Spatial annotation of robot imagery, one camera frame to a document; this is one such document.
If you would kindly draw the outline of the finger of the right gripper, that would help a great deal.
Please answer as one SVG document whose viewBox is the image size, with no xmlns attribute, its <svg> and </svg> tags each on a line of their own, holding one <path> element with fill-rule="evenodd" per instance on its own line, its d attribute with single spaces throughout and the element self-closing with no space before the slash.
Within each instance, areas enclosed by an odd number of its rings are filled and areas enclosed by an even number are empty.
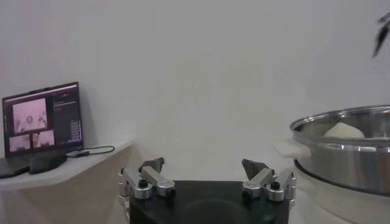
<svg viewBox="0 0 390 224">
<path fill-rule="evenodd" d="M 380 25 L 380 28 L 375 36 L 375 44 L 372 57 L 375 58 L 378 56 L 383 43 L 386 41 L 389 35 L 389 12 L 386 12 L 377 20 L 377 24 Z"/>
</svg>

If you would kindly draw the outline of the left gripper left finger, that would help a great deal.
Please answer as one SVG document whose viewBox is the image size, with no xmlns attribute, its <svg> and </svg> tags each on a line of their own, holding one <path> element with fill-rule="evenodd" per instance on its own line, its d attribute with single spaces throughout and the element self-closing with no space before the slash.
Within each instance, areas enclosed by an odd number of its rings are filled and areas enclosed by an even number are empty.
<svg viewBox="0 0 390 224">
<path fill-rule="evenodd" d="M 175 197 L 175 182 L 161 174 L 164 164 L 164 157 L 159 157 L 145 161 L 137 170 L 123 167 L 118 174 L 119 196 L 147 200 L 155 191 L 164 198 Z"/>
</svg>

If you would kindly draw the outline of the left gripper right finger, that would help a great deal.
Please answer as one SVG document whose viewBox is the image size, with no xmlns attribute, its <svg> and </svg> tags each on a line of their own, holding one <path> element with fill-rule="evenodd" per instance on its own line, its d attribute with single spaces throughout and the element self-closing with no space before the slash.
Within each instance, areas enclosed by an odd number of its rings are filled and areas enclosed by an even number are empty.
<svg viewBox="0 0 390 224">
<path fill-rule="evenodd" d="M 265 194 L 269 201 L 295 201 L 296 176 L 290 170 L 277 174 L 265 163 L 242 159 L 247 181 L 242 183 L 242 195 L 245 201 L 260 198 Z"/>
</svg>

